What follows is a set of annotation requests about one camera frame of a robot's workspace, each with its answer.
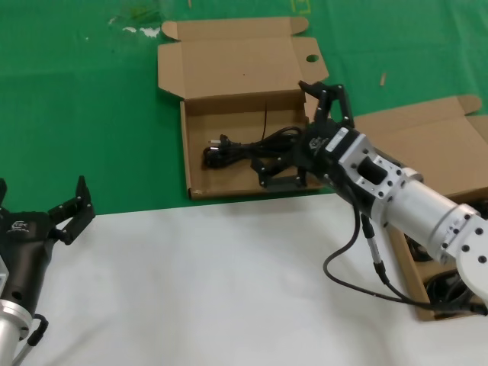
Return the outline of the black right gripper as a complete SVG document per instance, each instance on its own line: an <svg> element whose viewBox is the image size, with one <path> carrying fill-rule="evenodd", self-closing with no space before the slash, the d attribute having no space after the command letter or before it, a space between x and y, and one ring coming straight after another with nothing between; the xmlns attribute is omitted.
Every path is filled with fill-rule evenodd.
<svg viewBox="0 0 488 366"><path fill-rule="evenodd" d="M307 171L361 213L380 221L381 156L369 139L355 129L345 87L305 81L299 81L298 85L318 101L314 123L299 139L294 153L280 154L269 163L251 158L259 185L266 190L300 190L307 187ZM341 111L337 123L329 116L335 103ZM281 176L291 167L296 168L294 175Z"/></svg>

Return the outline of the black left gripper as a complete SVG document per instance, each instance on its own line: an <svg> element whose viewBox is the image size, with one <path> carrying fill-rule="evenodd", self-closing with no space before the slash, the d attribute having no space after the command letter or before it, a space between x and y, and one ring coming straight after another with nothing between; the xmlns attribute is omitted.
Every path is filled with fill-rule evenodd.
<svg viewBox="0 0 488 366"><path fill-rule="evenodd" d="M7 189L6 181L0 178L0 206ZM55 240L71 245L94 218L83 175L79 176L75 197L48 213L1 209L1 257L8 269L1 298L20 306L36 306Z"/></svg>

